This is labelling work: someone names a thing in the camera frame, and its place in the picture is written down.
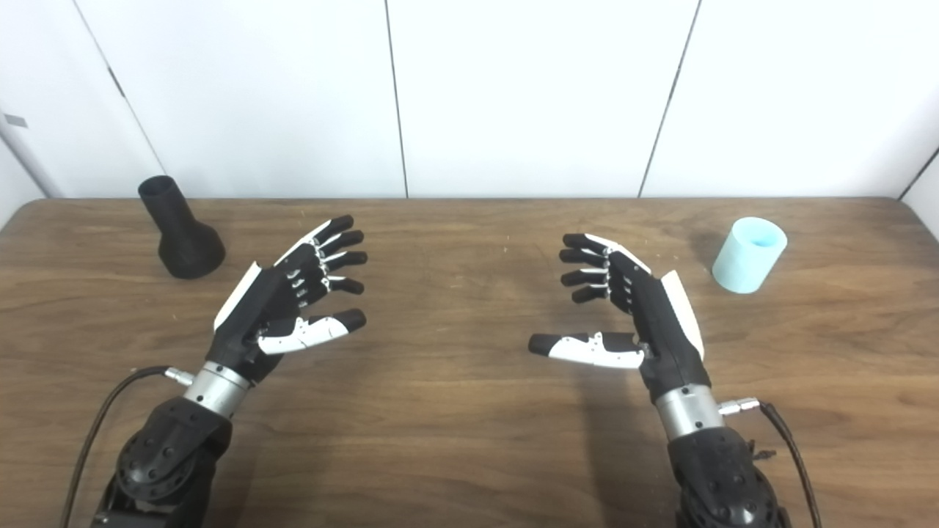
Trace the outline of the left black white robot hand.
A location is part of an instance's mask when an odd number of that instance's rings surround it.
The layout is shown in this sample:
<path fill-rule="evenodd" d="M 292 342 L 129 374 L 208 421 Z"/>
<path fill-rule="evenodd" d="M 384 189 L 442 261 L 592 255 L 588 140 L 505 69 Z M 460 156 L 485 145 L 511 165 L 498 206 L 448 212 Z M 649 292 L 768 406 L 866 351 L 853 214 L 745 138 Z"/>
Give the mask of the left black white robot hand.
<path fill-rule="evenodd" d="M 205 360 L 230 369 L 252 385 L 264 381 L 286 354 L 308 350 L 365 327 L 361 309 L 305 317 L 303 312 L 332 292 L 362 294 L 362 283 L 335 275 L 361 266 L 367 254 L 350 247 L 365 234 L 343 215 L 299 238 L 275 264 L 252 262 L 218 311 Z"/>

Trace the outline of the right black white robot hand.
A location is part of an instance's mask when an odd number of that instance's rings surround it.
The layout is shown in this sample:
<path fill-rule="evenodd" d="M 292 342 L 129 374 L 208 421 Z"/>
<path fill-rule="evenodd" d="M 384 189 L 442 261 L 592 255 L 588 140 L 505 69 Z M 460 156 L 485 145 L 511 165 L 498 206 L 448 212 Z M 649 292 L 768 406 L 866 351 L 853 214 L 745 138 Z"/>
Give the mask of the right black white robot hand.
<path fill-rule="evenodd" d="M 685 386 L 712 388 L 700 326 L 677 271 L 661 277 L 624 245 L 587 233 L 563 235 L 559 258 L 581 268 L 564 274 L 576 304 L 610 301 L 629 315 L 632 333 L 533 334 L 530 353 L 613 369 L 636 369 L 651 401 Z"/>

